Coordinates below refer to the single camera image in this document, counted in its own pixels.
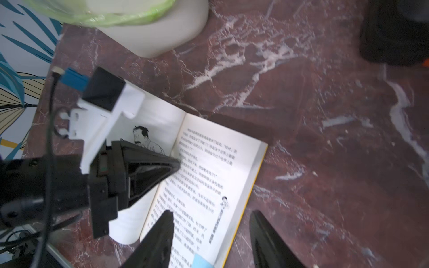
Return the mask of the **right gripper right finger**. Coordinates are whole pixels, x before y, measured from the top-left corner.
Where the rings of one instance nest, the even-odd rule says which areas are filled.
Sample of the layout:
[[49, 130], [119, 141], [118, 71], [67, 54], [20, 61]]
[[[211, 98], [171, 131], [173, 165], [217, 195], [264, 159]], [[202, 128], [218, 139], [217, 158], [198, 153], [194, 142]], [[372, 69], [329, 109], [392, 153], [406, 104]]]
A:
[[256, 268], [305, 267], [260, 211], [252, 211], [249, 227]]

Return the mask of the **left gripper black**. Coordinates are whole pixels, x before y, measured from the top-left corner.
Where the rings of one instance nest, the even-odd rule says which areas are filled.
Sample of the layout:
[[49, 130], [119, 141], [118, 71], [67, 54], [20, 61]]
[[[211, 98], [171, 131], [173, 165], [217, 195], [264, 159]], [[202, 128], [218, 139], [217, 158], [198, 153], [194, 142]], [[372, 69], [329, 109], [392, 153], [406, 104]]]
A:
[[180, 161], [121, 140], [103, 145], [89, 166], [88, 204], [92, 236], [109, 235], [109, 223], [176, 173]]

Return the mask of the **yellow cover book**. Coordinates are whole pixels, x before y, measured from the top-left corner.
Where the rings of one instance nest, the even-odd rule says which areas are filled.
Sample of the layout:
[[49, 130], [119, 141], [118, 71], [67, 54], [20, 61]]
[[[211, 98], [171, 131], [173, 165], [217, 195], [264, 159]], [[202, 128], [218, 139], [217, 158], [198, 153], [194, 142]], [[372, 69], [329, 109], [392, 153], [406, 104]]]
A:
[[195, 254], [222, 268], [232, 247], [267, 144], [145, 95], [134, 119], [124, 116], [108, 141], [124, 140], [171, 156], [180, 169], [109, 223], [110, 238], [141, 241], [161, 214], [174, 214], [170, 267], [191, 268]]

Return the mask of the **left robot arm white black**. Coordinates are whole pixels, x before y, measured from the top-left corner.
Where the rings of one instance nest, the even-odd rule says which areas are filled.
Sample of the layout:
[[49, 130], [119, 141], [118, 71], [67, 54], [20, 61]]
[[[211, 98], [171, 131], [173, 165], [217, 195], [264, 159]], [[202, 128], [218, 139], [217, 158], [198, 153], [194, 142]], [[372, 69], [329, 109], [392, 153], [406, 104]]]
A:
[[[103, 146], [89, 167], [81, 156], [54, 157], [53, 214], [91, 210], [93, 236], [111, 234], [109, 222], [180, 168], [177, 159], [127, 141]], [[41, 221], [45, 207], [46, 156], [1, 161], [1, 229]]]

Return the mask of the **blue sticky note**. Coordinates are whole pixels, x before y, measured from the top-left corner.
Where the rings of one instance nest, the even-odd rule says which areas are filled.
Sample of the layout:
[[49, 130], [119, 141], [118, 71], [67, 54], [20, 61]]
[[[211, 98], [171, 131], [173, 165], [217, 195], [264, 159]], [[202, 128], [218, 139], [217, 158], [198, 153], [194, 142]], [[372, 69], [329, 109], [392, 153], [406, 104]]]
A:
[[191, 268], [214, 268], [214, 266], [199, 254], [195, 254]]

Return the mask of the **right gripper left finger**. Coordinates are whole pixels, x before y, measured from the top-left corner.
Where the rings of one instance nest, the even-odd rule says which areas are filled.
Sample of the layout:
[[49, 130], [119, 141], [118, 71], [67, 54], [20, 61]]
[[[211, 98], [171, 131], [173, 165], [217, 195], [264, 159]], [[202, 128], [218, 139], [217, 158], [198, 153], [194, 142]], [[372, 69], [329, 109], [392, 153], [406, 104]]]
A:
[[122, 268], [168, 268], [174, 238], [174, 215], [166, 210]]

